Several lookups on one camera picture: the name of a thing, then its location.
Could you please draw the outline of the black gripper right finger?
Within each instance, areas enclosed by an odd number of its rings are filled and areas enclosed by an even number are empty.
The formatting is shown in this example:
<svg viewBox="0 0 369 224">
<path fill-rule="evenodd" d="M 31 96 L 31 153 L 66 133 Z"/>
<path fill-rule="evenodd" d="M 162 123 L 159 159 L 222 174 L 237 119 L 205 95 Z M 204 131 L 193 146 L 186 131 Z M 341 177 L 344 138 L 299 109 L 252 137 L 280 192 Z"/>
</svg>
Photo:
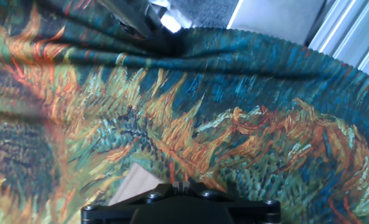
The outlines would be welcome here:
<svg viewBox="0 0 369 224">
<path fill-rule="evenodd" d="M 280 223 L 281 202 L 275 199 L 245 200 L 203 183 L 181 183 L 181 195 L 196 199 L 190 208 L 199 205 L 216 218 L 216 223 Z"/>
</svg>

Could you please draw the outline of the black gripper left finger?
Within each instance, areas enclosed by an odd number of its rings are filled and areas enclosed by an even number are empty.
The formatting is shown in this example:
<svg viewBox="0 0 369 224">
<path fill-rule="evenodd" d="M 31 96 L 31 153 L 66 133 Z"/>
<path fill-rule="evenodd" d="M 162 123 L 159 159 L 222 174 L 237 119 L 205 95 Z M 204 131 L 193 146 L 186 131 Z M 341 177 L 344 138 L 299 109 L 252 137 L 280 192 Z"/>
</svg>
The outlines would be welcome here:
<svg viewBox="0 0 369 224">
<path fill-rule="evenodd" d="M 158 184 L 154 189 L 112 205 L 85 205 L 81 209 L 80 223 L 131 223 L 131 220 L 141 207 L 168 199 L 169 197 L 178 196 L 180 190 L 181 182 Z"/>
</svg>

